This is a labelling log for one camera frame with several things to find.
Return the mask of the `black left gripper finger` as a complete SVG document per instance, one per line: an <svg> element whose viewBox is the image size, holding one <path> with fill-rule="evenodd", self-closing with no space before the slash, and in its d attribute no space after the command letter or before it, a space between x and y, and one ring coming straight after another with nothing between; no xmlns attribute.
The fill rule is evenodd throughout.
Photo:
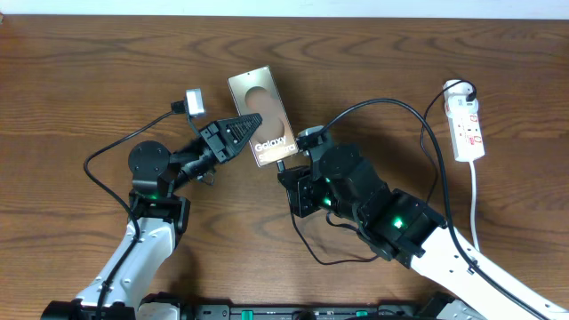
<svg viewBox="0 0 569 320"><path fill-rule="evenodd" d="M221 162L223 164L237 157L245 148L245 145L226 145L222 150L223 157Z"/></svg>
<svg viewBox="0 0 569 320"><path fill-rule="evenodd" d="M219 120L221 137L232 149L243 149L262 124L259 113Z"/></svg>

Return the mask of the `gold Galaxy smartphone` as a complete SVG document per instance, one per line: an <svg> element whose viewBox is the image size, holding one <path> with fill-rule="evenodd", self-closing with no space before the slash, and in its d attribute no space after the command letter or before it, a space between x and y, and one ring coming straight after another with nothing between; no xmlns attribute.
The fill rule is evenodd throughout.
<svg viewBox="0 0 569 320"><path fill-rule="evenodd" d="M230 77L228 87L240 116L259 114L262 118L261 125L250 139L259 167L299 151L269 66Z"/></svg>

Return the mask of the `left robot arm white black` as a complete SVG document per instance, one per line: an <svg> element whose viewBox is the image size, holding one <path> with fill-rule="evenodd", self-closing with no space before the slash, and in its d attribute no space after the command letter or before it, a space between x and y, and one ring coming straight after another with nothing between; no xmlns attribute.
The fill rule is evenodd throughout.
<svg viewBox="0 0 569 320"><path fill-rule="evenodd" d="M204 181L218 164L239 155L260 127L260 114L213 121L171 152L146 140L129 157L132 190L120 204L128 214L124 238L97 277L72 301L51 301L43 319L192 319L193 307L148 288L188 227L191 202L176 190Z"/></svg>

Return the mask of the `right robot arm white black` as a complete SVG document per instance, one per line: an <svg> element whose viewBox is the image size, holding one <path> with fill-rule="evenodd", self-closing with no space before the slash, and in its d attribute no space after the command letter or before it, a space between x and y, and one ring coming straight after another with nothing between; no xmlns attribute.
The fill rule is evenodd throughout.
<svg viewBox="0 0 569 320"><path fill-rule="evenodd" d="M431 279L487 319L566 319L547 300L477 251L420 199L389 189L354 145L318 146L311 163L277 178L292 214L318 210L357 224L358 237L384 260Z"/></svg>

